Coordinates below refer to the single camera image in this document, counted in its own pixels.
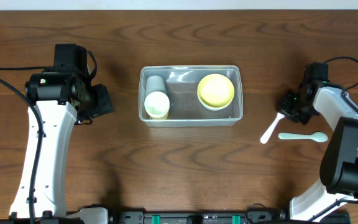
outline plastic container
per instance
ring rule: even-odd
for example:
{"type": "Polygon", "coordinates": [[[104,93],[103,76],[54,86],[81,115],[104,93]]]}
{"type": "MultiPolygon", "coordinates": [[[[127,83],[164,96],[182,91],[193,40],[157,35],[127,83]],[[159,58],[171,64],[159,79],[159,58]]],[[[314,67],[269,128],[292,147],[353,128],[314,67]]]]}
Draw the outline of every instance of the plastic container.
{"type": "Polygon", "coordinates": [[[233,65],[180,65],[144,67],[139,83],[139,118],[149,127],[232,126],[242,118],[242,87],[240,71],[233,65]],[[206,109],[197,97],[198,83],[210,74],[221,74],[234,85],[234,99],[219,111],[206,109]],[[158,75],[165,81],[170,100],[168,118],[150,119],[144,108],[146,80],[158,75]]]}

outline white wall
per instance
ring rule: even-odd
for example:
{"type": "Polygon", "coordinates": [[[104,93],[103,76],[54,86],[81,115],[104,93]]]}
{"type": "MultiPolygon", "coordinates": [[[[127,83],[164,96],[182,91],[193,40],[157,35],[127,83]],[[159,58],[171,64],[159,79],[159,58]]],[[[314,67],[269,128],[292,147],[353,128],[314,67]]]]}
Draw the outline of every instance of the white wall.
{"type": "Polygon", "coordinates": [[[358,0],[0,0],[0,10],[358,9],[358,0]]]}

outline brown wood surface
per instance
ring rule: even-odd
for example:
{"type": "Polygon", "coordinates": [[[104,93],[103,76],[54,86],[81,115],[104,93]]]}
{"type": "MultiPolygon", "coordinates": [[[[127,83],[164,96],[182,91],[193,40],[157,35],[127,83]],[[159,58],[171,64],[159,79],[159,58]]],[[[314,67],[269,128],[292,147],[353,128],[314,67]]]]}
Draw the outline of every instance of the brown wood surface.
{"type": "MultiPolygon", "coordinates": [[[[306,126],[283,120],[259,137],[275,104],[296,88],[303,67],[340,55],[358,58],[358,11],[0,12],[0,66],[52,65],[56,43],[76,43],[98,61],[94,83],[116,110],[76,126],[66,173],[69,210],[105,203],[147,210],[285,207],[319,177],[327,143],[279,141],[278,132],[331,135],[323,117],[306,126]],[[232,127],[148,128],[138,114],[140,70],[148,65],[237,65],[244,117],[232,127]]],[[[23,90],[29,72],[0,72],[23,90]]],[[[358,66],[334,62],[332,82],[358,81],[358,66]]],[[[351,90],[358,104],[358,87],[351,90]]],[[[19,186],[27,107],[0,85],[0,218],[19,186]]],[[[346,205],[353,223],[358,206],[346,205]]]]}

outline spoon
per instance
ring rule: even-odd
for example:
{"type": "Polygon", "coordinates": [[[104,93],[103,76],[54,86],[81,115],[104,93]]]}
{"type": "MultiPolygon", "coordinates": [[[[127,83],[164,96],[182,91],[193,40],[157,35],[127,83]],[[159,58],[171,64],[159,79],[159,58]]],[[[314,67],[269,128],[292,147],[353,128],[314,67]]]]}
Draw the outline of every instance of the spoon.
{"type": "Polygon", "coordinates": [[[316,142],[325,142],[328,140],[328,136],[321,132],[316,132],[310,135],[307,134],[292,134],[292,133],[280,133],[279,139],[311,139],[316,142]]]}
{"type": "Polygon", "coordinates": [[[269,140],[269,138],[272,135],[274,129],[276,128],[278,122],[283,118],[285,118],[284,114],[277,113],[277,116],[274,119],[273,123],[267,128],[264,135],[262,135],[262,137],[260,137],[260,139],[259,139],[262,144],[265,144],[269,140]]]}

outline wood grain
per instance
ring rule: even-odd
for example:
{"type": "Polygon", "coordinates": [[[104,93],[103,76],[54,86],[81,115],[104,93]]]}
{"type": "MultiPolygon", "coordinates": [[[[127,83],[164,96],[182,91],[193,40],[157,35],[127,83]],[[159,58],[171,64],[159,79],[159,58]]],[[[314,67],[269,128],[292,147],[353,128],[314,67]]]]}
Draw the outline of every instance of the wood grain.
{"type": "MultiPolygon", "coordinates": [[[[44,11],[0,12],[0,66],[51,65],[56,43],[76,43],[98,61],[94,83],[116,107],[76,126],[66,177],[69,210],[92,203],[147,210],[285,207],[319,174],[327,143],[279,141],[280,131],[331,135],[322,117],[283,120],[266,145],[259,137],[275,104],[296,88],[303,67],[339,55],[358,58],[358,11],[44,11]],[[244,117],[232,127],[148,128],[137,107],[148,65],[237,65],[244,117]]],[[[31,72],[0,72],[23,90],[31,72]]],[[[358,81],[358,66],[334,62],[330,80],[358,81]]],[[[358,104],[358,87],[351,90],[358,104]]],[[[27,108],[0,85],[0,218],[22,172],[27,108]]],[[[346,205],[353,223],[358,206],[346,205]]]]}

